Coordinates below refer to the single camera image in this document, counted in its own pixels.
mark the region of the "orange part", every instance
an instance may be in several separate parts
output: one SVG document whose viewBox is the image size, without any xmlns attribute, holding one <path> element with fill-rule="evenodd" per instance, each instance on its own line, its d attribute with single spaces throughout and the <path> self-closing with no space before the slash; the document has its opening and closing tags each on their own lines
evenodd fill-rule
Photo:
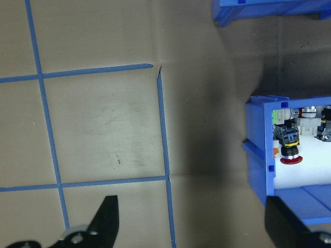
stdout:
<svg viewBox="0 0 331 248">
<path fill-rule="evenodd" d="M 276 155 L 279 153 L 279 149 L 276 147 L 274 148 L 274 159 L 276 158 Z"/>
</svg>

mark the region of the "tan floor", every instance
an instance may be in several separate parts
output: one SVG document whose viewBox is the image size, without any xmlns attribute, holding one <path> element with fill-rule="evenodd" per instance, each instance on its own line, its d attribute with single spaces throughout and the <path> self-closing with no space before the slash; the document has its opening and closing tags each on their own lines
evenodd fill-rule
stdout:
<svg viewBox="0 0 331 248">
<path fill-rule="evenodd" d="M 330 95 L 331 21 L 266 17 L 218 28 L 211 1 L 201 0 L 31 0 L 31 11 L 43 81 L 25 2 L 0 2 L 0 82 L 14 77 L 0 83 L 1 247 L 47 247 L 65 230 L 63 213 L 70 226 L 87 224 L 113 194 L 115 247 L 172 247 L 161 66 L 177 247 L 274 247 L 247 183 L 245 103 L 251 94 Z M 136 64 L 150 66 L 90 70 Z M 142 179 L 94 183 L 128 178 Z M 84 186 L 66 184 L 76 182 Z"/>
</svg>

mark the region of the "electronic component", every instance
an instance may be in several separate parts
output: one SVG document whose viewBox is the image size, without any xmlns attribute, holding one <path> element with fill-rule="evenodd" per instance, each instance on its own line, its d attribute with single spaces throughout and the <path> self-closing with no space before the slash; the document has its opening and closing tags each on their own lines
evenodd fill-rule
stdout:
<svg viewBox="0 0 331 248">
<path fill-rule="evenodd" d="M 316 107 L 303 107 L 297 119 L 299 135 L 317 136 L 317 129 L 321 125 L 321 119 L 316 118 Z"/>
<path fill-rule="evenodd" d="M 280 161 L 283 164 L 297 164 L 303 160 L 303 157 L 299 156 L 297 147 L 299 145 L 299 131 L 296 123 L 298 115 L 298 109 L 273 111 L 274 138 L 281 144 L 280 152 L 283 158 Z"/>
<path fill-rule="evenodd" d="M 321 141 L 331 142 L 331 105 L 324 107 L 322 115 L 324 117 L 317 130 L 317 138 Z"/>
</svg>

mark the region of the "white object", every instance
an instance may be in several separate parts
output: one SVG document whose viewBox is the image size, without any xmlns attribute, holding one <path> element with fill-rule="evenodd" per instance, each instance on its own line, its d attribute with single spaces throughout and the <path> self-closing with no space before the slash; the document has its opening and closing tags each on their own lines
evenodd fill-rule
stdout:
<svg viewBox="0 0 331 248">
<path fill-rule="evenodd" d="M 317 127 L 321 125 L 320 118 L 298 118 L 299 135 L 317 136 Z"/>
</svg>

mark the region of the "blue plastic bin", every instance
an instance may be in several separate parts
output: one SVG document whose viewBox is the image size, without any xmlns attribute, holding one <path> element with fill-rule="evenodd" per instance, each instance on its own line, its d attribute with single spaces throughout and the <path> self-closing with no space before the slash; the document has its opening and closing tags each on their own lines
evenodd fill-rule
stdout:
<svg viewBox="0 0 331 248">
<path fill-rule="evenodd" d="M 246 104 L 247 140 L 244 150 L 248 154 L 249 183 L 263 204 L 267 195 L 279 196 L 306 225 L 331 223 L 331 184 L 274 188 L 277 168 L 273 156 L 272 113 L 282 108 L 321 105 L 331 105 L 331 97 L 291 100 L 253 96 Z"/>
<path fill-rule="evenodd" d="M 220 27 L 234 19 L 313 13 L 321 20 L 330 18 L 331 0 L 213 0 L 213 18 Z"/>
</svg>

